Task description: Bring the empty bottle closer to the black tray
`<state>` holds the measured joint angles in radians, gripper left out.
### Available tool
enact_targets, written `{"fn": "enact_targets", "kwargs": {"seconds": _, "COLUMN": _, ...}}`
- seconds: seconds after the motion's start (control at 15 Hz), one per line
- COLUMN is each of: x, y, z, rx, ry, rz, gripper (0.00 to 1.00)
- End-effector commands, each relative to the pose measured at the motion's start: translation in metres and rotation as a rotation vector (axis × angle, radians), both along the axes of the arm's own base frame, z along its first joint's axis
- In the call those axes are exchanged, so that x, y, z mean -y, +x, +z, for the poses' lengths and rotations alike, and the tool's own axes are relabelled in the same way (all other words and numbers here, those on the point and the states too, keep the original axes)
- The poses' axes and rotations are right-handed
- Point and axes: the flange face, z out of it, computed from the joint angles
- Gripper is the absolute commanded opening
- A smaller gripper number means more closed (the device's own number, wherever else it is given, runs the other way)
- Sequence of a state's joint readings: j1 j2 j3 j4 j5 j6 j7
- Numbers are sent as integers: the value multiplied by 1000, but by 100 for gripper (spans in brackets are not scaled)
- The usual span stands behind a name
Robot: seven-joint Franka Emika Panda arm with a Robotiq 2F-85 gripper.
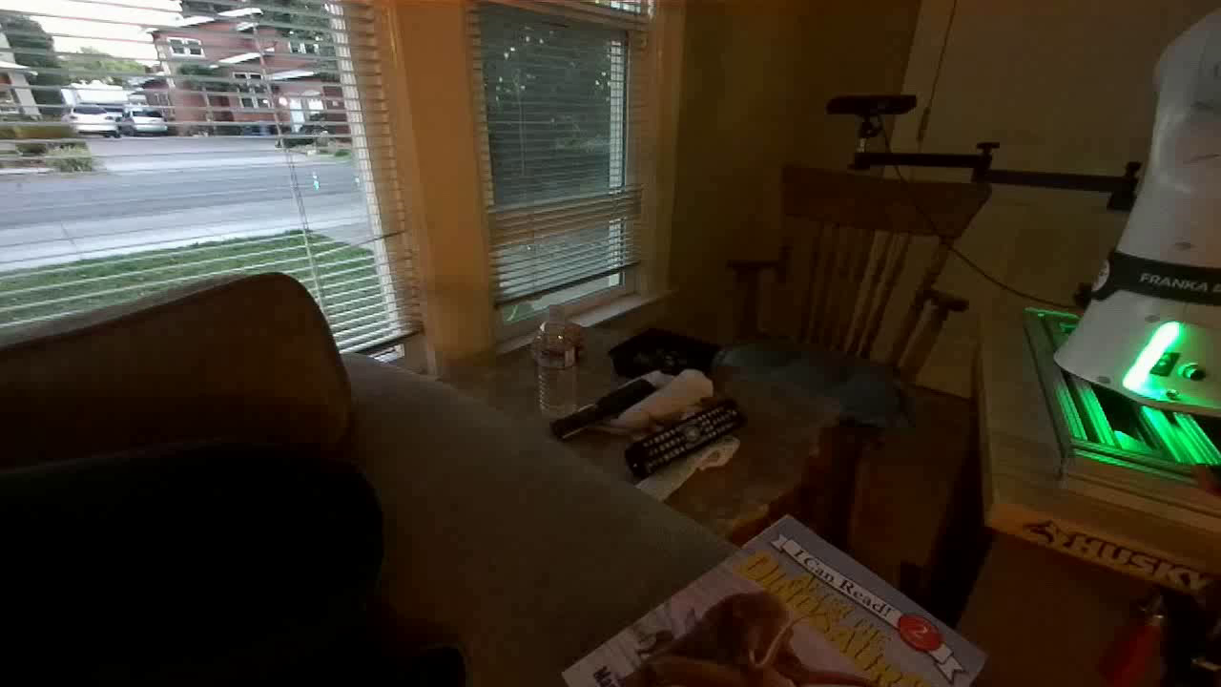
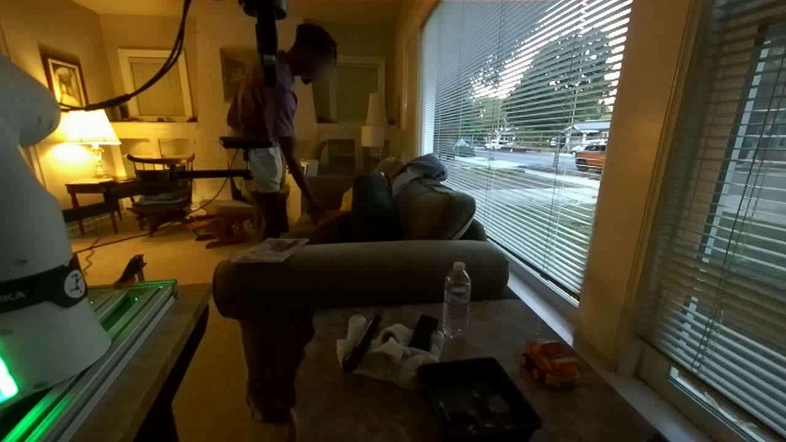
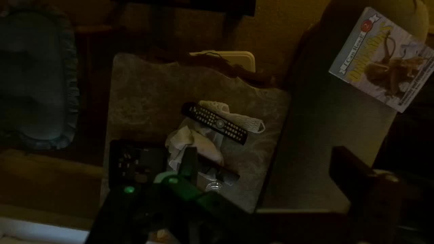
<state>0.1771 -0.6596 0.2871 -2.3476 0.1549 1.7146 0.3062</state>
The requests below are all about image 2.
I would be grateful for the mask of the magazine on sofa arm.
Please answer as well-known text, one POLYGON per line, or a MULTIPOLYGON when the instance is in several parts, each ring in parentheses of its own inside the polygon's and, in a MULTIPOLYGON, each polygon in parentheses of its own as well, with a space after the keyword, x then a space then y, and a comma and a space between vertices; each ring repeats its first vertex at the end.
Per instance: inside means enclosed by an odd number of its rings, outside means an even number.
POLYGON ((304 238, 264 238, 263 242, 235 252, 232 262, 285 262, 304 246, 304 238))

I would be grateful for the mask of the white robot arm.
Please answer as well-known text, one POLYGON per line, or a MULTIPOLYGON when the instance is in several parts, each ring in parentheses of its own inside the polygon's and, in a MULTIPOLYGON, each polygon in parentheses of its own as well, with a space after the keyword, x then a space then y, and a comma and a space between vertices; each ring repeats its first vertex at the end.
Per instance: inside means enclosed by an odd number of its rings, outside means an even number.
POLYGON ((53 95, 0 55, 0 406, 79 374, 111 346, 59 200, 22 155, 56 125, 53 95))

